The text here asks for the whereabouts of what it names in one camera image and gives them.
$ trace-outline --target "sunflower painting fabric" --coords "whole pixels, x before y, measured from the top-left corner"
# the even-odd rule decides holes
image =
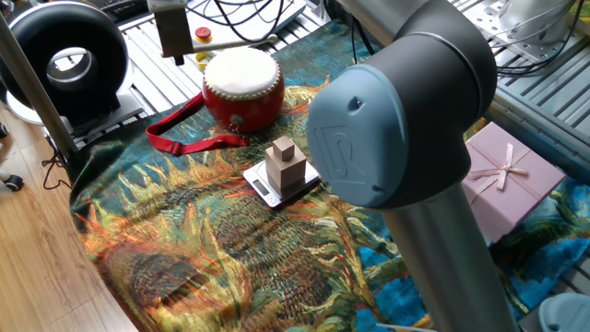
[[[248,148],[160,153],[145,129],[166,113],[85,148],[72,214],[89,258],[137,328],[432,327],[379,214],[343,202],[325,184],[273,210],[242,178],[280,136],[309,157],[306,113],[315,94],[352,65],[349,36],[334,22],[276,54],[287,85],[284,109]],[[368,56],[364,48],[359,56]],[[192,142],[222,132],[203,110],[165,136]],[[515,315],[536,307],[587,249],[589,195],[588,187],[566,181],[491,248]]]

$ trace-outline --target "pink gift box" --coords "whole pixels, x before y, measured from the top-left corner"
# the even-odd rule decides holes
[[[494,123],[467,140],[466,146],[471,171],[463,188],[479,228],[493,243],[513,230],[565,178]],[[509,157],[512,162],[507,165]]]

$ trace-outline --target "pink ribbon bow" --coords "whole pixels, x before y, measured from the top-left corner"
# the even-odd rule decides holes
[[[479,194],[483,193],[486,189],[488,189],[489,187],[491,187],[492,185],[494,185],[496,183],[497,183],[496,189],[503,191],[504,184],[506,183],[506,177],[508,176],[508,173],[513,172],[513,173],[520,174],[520,175],[528,175],[527,170],[514,167],[514,165],[518,161],[520,161],[530,150],[525,149],[525,150],[521,151],[521,153],[519,153],[518,156],[516,156],[516,158],[513,158],[513,150],[514,150],[513,145],[508,143],[508,147],[506,149],[506,162],[504,162],[503,166],[496,168],[496,169],[474,171],[474,172],[469,173],[469,177],[472,179],[478,179],[478,178],[486,177],[486,176],[490,177],[488,179],[488,181],[481,184],[475,190],[475,197],[471,201],[472,204],[473,204],[473,201],[479,196]]]

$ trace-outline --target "drum head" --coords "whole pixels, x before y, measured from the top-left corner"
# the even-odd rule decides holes
[[[205,70],[207,88],[232,101],[263,97],[279,80],[280,69],[275,59],[252,48],[224,51],[214,57]]]

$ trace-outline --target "metal pole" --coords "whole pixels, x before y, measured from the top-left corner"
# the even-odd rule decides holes
[[[32,107],[39,114],[57,148],[66,159],[69,159],[72,153],[77,152],[76,144],[65,129],[55,106],[2,15],[0,15],[0,57],[8,66]]]
[[[382,211],[439,332],[517,332],[461,184]]]

